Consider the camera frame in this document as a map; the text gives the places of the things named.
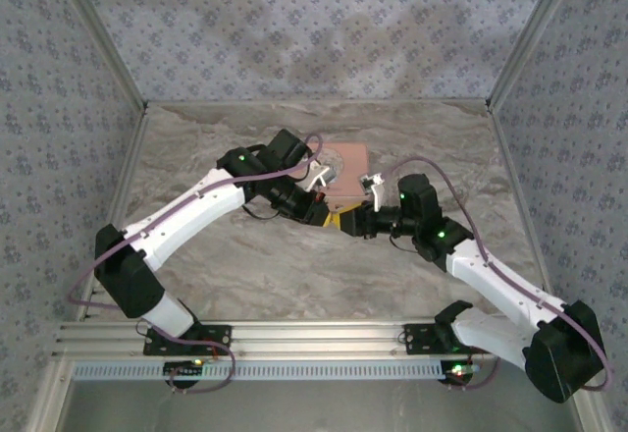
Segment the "pink cable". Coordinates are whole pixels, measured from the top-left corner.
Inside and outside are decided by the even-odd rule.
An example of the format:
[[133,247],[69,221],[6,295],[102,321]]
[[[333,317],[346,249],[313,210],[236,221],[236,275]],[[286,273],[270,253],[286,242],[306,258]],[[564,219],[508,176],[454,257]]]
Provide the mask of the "pink cable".
[[545,303],[540,297],[537,297],[535,294],[529,292],[528,290],[526,290],[525,288],[523,288],[522,286],[517,284],[515,281],[511,280],[505,273],[503,273],[499,269],[499,267],[495,266],[493,264],[493,262],[491,262],[489,260],[489,255],[488,255],[488,253],[486,251],[486,248],[484,246],[484,242],[482,241],[482,238],[480,237],[480,232],[478,231],[478,228],[477,228],[477,226],[475,225],[475,223],[473,221],[473,218],[471,218],[471,215],[469,214],[467,209],[464,207],[464,204],[462,203],[462,200],[460,199],[460,197],[455,192],[455,188],[453,187],[453,184],[451,183],[451,180],[449,179],[449,177],[446,175],[446,173],[443,171],[443,169],[436,162],[434,162],[431,159],[428,159],[427,157],[423,157],[421,155],[415,155],[415,156],[403,159],[403,160],[397,162],[396,164],[390,166],[389,169],[387,169],[384,172],[382,172],[382,177],[385,180],[390,174],[392,174],[399,167],[401,167],[402,165],[407,164],[408,162],[412,162],[412,161],[425,162],[425,163],[429,164],[430,166],[432,166],[434,168],[434,170],[436,170],[441,175],[441,177],[445,181],[447,187],[449,188],[449,191],[451,191],[451,194],[453,195],[453,198],[455,199],[455,202],[458,204],[458,206],[462,210],[462,213],[464,214],[464,217],[469,222],[469,226],[471,226],[471,231],[473,232],[473,236],[475,238],[476,244],[478,245],[478,249],[480,250],[480,253],[482,254],[482,258],[487,263],[487,265],[489,267],[491,267],[493,272],[502,281],[504,281],[508,286],[510,286],[511,288],[516,290],[517,292],[519,292],[521,295],[531,299],[534,303],[536,303],[538,305],[542,305],[547,310],[549,310],[549,312],[551,312],[552,314],[558,316],[564,322],[569,324],[569,326],[571,326],[578,334],[580,334],[584,338],[584,340],[587,341],[587,343],[591,346],[593,351],[596,353],[596,355],[598,356],[598,358],[602,362],[604,370],[606,371],[606,377],[604,378],[604,381],[600,385],[598,385],[598,386],[583,386],[582,389],[586,390],[586,391],[607,391],[610,388],[610,385],[612,384],[613,375],[612,375],[612,368],[610,366],[610,362],[608,361],[608,358],[604,354],[604,351],[603,351],[602,347],[600,347],[600,345],[596,342],[596,340],[593,337],[591,337],[591,335],[587,331],[585,331],[582,328],[582,326],[580,326],[580,324],[578,324],[576,321],[574,321],[571,317],[569,317],[568,315],[566,315],[564,312],[562,312],[561,310],[557,309],[556,307],[552,306],[551,304]]

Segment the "gray marble surface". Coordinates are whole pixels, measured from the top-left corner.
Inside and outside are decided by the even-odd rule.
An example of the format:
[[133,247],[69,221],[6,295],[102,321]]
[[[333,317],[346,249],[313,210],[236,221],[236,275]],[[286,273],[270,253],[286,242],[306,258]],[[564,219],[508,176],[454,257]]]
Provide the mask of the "gray marble surface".
[[[488,247],[533,283],[533,257],[479,102],[284,103],[150,106],[131,184],[127,223],[146,217],[195,184],[227,150],[268,142],[283,127],[328,141],[362,141],[372,171],[420,153],[440,163],[463,195]],[[463,221],[438,175],[422,164],[445,213]],[[387,201],[398,201],[391,185]],[[272,210],[252,202],[262,214]],[[410,240],[398,240],[411,246]],[[477,292],[386,237],[364,241],[335,228],[238,210],[212,224],[158,273],[201,318],[368,318],[431,316],[457,299],[494,310]],[[102,314],[107,318],[120,313]]]

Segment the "black cable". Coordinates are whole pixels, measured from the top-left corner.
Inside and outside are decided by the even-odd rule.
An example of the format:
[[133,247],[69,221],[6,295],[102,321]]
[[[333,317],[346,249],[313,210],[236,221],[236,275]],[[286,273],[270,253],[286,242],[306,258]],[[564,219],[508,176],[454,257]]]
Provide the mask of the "black cable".
[[305,171],[305,175],[303,177],[301,177],[300,179],[296,179],[294,177],[291,177],[291,178],[292,178],[293,182],[298,184],[299,182],[303,182],[305,179],[307,179],[308,175],[310,175],[310,167],[309,167],[309,165],[307,166],[307,170]]
[[393,240],[393,235],[391,235],[391,236],[389,237],[389,241],[391,242],[391,244],[392,244],[392,246],[393,246],[394,248],[397,248],[397,249],[401,250],[402,252],[411,252],[411,253],[416,253],[416,250],[410,250],[409,248],[399,247],[396,243],[394,243],[394,240]]
[[275,219],[277,216],[279,216],[279,211],[276,212],[273,216],[258,216],[257,214],[252,212],[250,209],[248,209],[246,206],[242,206],[242,209],[244,210],[246,214],[248,214],[250,217],[254,219],[257,219],[258,221],[270,221],[271,219]]
[[139,323],[140,323],[140,322],[142,322],[142,319],[139,319],[139,320],[135,323],[135,332],[136,332],[137,334],[139,334],[141,337],[144,337],[144,338],[146,338],[146,339],[147,339],[147,338],[148,338],[148,336],[147,336],[146,334],[142,334],[141,332],[139,332]]

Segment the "patterned wallpaper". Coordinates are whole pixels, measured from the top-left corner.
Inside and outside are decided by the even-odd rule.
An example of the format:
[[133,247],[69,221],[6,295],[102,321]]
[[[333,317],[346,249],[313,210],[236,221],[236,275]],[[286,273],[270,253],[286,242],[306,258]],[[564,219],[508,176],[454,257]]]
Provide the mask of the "patterned wallpaper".
[[69,0],[0,6],[0,430],[15,432],[136,116]]
[[485,97],[536,0],[92,0],[147,100]]
[[597,312],[628,430],[628,0],[563,0],[497,112],[553,287]]

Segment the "purple cable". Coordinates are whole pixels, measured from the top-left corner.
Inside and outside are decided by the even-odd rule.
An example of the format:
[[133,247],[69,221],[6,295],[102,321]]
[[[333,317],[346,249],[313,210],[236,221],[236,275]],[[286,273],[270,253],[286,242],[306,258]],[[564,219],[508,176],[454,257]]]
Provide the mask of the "purple cable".
[[[213,184],[208,185],[207,187],[205,187],[204,189],[202,189],[199,192],[200,195],[203,196],[205,193],[207,193],[207,192],[209,192],[209,191],[211,191],[213,189],[217,189],[218,187],[222,187],[224,185],[240,184],[240,183],[244,183],[244,182],[260,182],[262,180],[276,179],[278,177],[283,177],[285,175],[289,175],[289,174],[297,172],[297,171],[299,171],[301,169],[306,168],[312,162],[314,162],[316,159],[318,159],[319,155],[321,155],[321,151],[323,150],[323,138],[318,133],[312,133],[311,135],[308,135],[305,138],[305,143],[307,144],[312,139],[312,137],[316,138],[316,140],[318,141],[318,145],[316,147],[316,150],[314,151],[314,153],[310,157],[308,157],[307,160],[304,160],[303,162],[300,162],[299,164],[295,165],[294,167],[291,167],[291,168],[285,169],[285,170],[280,170],[278,172],[271,172],[269,174],[251,175],[251,176],[248,176],[248,177],[232,177],[230,179],[224,179],[224,180],[221,180],[220,182],[214,182]],[[142,228],[141,230],[137,231],[137,233],[133,234],[128,239],[125,239],[124,241],[122,241],[120,243],[117,243],[116,245],[111,247],[109,250],[107,250],[105,253],[103,253],[98,258],[96,258],[93,262],[91,262],[89,264],[89,267],[87,269],[85,269],[85,271],[78,278],[78,280],[72,285],[72,287],[68,291],[68,294],[66,295],[66,300],[69,303],[71,303],[71,304],[76,304],[76,305],[80,305],[80,306],[100,307],[100,308],[103,308],[103,309],[120,309],[116,304],[107,304],[105,302],[95,302],[95,301],[83,301],[82,299],[77,299],[77,298],[73,297],[72,293],[79,287],[79,285],[82,282],[84,282],[93,273],[93,271],[96,269],[96,267],[98,267],[101,263],[103,263],[105,260],[107,260],[113,254],[117,253],[119,250],[122,250],[127,245],[137,241],[141,237],[141,235],[140,235],[141,233],[148,234],[151,231],[153,231],[157,226],[162,224],[168,218],[172,217],[177,212],[182,210],[184,207],[186,207],[190,203],[192,203],[197,197],[198,196],[196,196],[195,194],[191,194],[186,199],[181,200],[179,203],[177,203],[175,206],[170,208],[164,214],[162,214],[161,216],[156,218],[152,223],[146,225],[144,228]]]
[[542,305],[549,312],[551,312],[552,314],[558,316],[564,322],[569,324],[569,326],[571,326],[578,334],[580,334],[584,338],[584,340],[587,341],[587,343],[594,350],[594,352],[596,353],[596,355],[598,356],[598,358],[602,362],[604,370],[606,370],[606,377],[604,378],[604,381],[600,385],[598,385],[598,386],[583,386],[582,389],[585,390],[585,391],[607,391],[610,388],[610,385],[612,384],[612,368],[610,367],[610,363],[608,362],[608,358],[604,354],[604,351],[603,351],[602,347],[600,347],[600,345],[596,342],[596,340],[593,337],[591,337],[591,335],[587,331],[585,331],[571,317],[569,317],[568,315],[566,315],[564,312],[562,312],[561,310],[557,309],[556,307],[552,306],[551,304],[545,303],[540,297],[537,297],[535,294],[529,292],[528,290],[526,290],[525,288],[523,288],[522,286],[517,284],[515,281],[511,280],[505,273],[503,273],[499,269],[499,267],[494,265],[493,262],[489,260],[489,255],[488,255],[488,253],[486,251],[486,248],[484,246],[484,242],[482,241],[482,238],[480,237],[480,232],[478,231],[477,226],[473,222],[473,218],[471,218],[471,215],[469,214],[467,209],[464,207],[464,204],[462,203],[462,200],[460,199],[460,197],[455,192],[455,188],[453,187],[453,184],[451,183],[451,180],[449,179],[449,177],[446,175],[446,173],[443,171],[443,169],[436,162],[434,162],[431,159],[428,159],[427,157],[423,157],[421,155],[414,155],[412,157],[408,157],[406,159],[403,159],[403,160],[397,162],[396,164],[390,166],[387,170],[382,172],[382,177],[385,180],[395,170],[397,170],[399,167],[407,164],[408,162],[413,162],[413,161],[425,162],[425,163],[429,164],[430,166],[432,166],[434,168],[434,170],[436,170],[441,175],[441,177],[445,181],[447,187],[449,188],[449,191],[451,191],[451,194],[453,195],[453,198],[455,199],[455,202],[458,204],[458,206],[460,207],[460,210],[462,210],[462,213],[464,214],[464,217],[469,222],[469,226],[471,226],[471,231],[473,232],[473,236],[475,238],[476,244],[478,245],[478,249],[480,250],[480,253],[482,254],[482,258],[487,263],[487,265],[489,267],[491,267],[493,272],[502,281],[504,281],[509,287],[513,288],[514,290],[519,292],[524,297],[527,297],[527,298],[531,299],[536,304]]

